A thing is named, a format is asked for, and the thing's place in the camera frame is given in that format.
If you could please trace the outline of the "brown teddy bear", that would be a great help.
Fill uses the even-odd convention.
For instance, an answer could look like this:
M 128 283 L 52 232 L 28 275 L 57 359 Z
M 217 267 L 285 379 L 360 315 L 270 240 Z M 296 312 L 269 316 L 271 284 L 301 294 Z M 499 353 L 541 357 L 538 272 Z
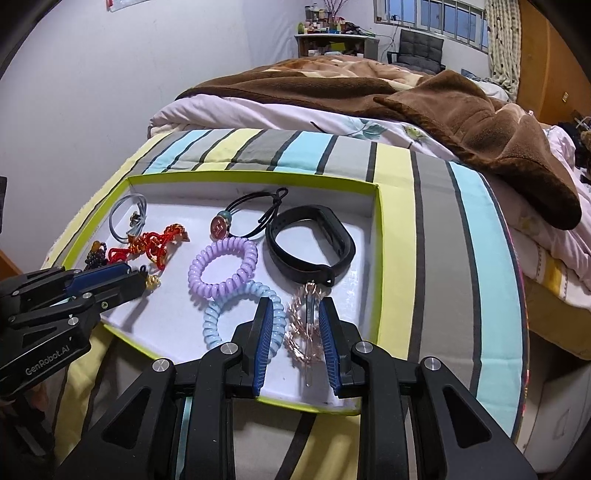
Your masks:
M 579 142 L 576 146 L 575 164 L 578 168 L 590 170 L 591 163 L 591 131 L 586 130 L 580 133 Z

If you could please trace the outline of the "cluttered desk shelf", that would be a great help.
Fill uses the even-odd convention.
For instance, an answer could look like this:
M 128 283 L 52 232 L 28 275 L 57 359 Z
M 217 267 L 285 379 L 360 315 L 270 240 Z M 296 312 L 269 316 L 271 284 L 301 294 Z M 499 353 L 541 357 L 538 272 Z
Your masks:
M 294 35 L 297 54 L 301 57 L 321 55 L 349 55 L 371 60 L 378 59 L 377 35 L 349 22 L 341 15 L 329 18 L 324 1 L 308 1 L 304 6 L 304 20 L 297 24 Z

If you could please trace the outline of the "barred window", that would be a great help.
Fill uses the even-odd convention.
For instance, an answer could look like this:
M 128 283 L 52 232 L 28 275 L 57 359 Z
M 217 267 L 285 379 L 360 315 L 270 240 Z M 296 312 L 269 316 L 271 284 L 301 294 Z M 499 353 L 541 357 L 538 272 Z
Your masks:
M 381 0 L 374 6 L 377 23 L 434 33 L 488 52 L 483 1 Z

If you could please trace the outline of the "silver wall poster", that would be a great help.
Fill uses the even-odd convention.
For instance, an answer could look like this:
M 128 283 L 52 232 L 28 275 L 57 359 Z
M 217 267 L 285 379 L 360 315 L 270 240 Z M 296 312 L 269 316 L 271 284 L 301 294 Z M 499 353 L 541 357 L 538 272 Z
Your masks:
M 146 1 L 147 0 L 106 0 L 105 3 L 107 10 L 113 13 Z

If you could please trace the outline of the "brown fleece blanket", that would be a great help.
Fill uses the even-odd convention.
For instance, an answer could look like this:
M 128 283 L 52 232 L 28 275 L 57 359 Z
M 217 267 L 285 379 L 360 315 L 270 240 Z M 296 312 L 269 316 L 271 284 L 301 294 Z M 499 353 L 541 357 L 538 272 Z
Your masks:
M 301 57 L 207 80 L 179 96 L 197 94 L 410 123 L 504 181 L 553 227 L 572 230 L 583 216 L 540 123 L 453 70 L 429 75 L 354 56 Z

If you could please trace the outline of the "green shallow box tray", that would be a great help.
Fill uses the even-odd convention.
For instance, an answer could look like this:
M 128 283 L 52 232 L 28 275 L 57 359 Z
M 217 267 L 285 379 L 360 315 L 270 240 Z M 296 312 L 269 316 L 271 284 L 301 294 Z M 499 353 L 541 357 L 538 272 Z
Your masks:
M 188 271 L 197 254 L 213 241 L 209 225 L 213 216 L 230 200 L 256 191 L 274 192 L 287 187 L 280 212 L 301 205 L 327 206 L 335 212 L 356 243 L 356 256 L 348 271 L 335 281 L 329 296 L 342 320 L 356 324 L 362 337 L 377 339 L 381 311 L 382 232 L 378 187 L 358 180 L 297 173 L 263 171 L 176 172 L 131 176 L 107 187 L 95 207 L 82 213 L 84 222 L 73 227 L 71 241 L 55 260 L 67 269 L 84 268 L 93 241 L 108 248 L 120 247 L 109 229 L 109 213 L 119 198 L 130 192 L 146 197 L 144 231 L 163 232 L 178 223 L 189 241 L 167 247 L 166 266 L 160 286 L 102 316 L 105 327 L 132 347 L 156 359 L 166 357 L 175 364 L 197 360 L 208 350 L 202 324 L 207 300 L 189 289 Z M 273 264 L 264 232 L 253 240 L 259 254 L 253 281 L 270 287 L 284 308 L 297 287 Z M 311 386 L 304 385 L 304 367 L 297 364 L 283 344 L 266 368 L 259 400 L 271 405 L 315 413 L 353 415 L 359 401 L 335 397 L 325 373 L 324 355 L 311 366 Z

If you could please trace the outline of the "wooden wardrobe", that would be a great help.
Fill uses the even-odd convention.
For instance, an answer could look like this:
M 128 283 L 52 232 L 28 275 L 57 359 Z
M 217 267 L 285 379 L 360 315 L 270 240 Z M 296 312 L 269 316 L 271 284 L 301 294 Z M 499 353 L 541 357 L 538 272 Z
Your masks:
M 517 103 L 546 124 L 590 113 L 590 81 L 549 19 L 529 1 L 520 3 L 521 74 Z

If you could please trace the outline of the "black office chair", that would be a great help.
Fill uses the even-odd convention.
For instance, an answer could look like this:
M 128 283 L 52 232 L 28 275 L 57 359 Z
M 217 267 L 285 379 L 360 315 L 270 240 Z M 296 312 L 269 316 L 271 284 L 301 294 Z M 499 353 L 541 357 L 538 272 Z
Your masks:
M 391 65 L 437 75 L 446 69 L 442 63 L 444 40 L 413 30 L 402 30 L 397 51 L 388 51 Z

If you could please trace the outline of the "pink blossom branches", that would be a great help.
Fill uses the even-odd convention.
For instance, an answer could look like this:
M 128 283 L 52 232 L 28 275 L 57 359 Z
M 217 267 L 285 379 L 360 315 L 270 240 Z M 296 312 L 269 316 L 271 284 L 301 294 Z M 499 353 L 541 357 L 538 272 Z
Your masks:
M 325 10 L 329 12 L 329 18 L 338 18 L 339 12 L 346 3 L 348 3 L 348 0 L 324 0 Z

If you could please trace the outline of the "floral curtain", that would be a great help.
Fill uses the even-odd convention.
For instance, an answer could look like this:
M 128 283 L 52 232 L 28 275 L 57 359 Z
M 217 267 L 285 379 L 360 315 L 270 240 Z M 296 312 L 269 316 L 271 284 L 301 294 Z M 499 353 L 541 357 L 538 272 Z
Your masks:
M 522 21 L 517 0 L 486 0 L 490 78 L 512 101 L 521 75 Z

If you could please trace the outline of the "striped bed sheet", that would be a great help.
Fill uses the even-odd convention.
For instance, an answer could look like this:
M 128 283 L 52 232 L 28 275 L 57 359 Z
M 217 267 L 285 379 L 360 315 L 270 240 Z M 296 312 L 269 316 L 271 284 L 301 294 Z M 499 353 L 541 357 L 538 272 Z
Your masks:
M 147 140 L 78 212 L 47 263 L 81 267 L 95 240 L 114 244 L 132 205 L 146 227 L 182 224 L 159 287 L 106 313 L 90 351 L 67 370 L 55 413 L 64 460 L 107 407 L 106 374 L 127 353 L 182 363 L 207 350 L 205 303 L 187 288 L 208 224 L 229 200 L 287 186 L 286 207 L 332 208 L 356 255 L 332 288 L 342 320 L 394 357 L 439 358 L 503 432 L 518 435 L 528 362 L 523 282 L 503 214 L 478 172 L 403 148 L 322 133 L 214 129 Z

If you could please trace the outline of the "black fitness band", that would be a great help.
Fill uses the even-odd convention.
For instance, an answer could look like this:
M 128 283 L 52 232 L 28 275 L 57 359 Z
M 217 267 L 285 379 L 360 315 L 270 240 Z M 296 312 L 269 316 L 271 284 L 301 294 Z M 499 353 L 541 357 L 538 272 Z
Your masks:
M 288 280 L 328 288 L 356 256 L 352 235 L 335 212 L 322 205 L 297 206 L 277 215 L 266 226 L 266 247 Z

